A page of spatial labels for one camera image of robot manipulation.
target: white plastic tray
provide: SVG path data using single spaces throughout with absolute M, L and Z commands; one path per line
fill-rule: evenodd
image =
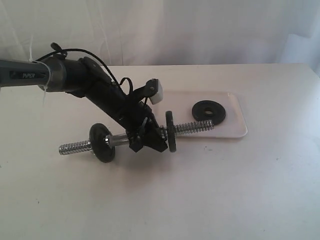
M 173 112 L 174 124 L 194 122 L 192 107 L 202 100 L 220 103 L 226 111 L 225 120 L 214 130 L 185 135 L 202 138 L 242 138 L 248 132 L 237 97 L 229 92 L 218 91 L 164 91 L 163 100 L 151 105 L 160 125 L 166 125 L 166 111 Z

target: white curtain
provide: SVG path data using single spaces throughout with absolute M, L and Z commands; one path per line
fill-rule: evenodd
M 320 74 L 319 0 L 0 0 L 0 58 L 83 48 L 109 65 L 303 62 Z M 83 56 L 71 53 L 71 58 Z

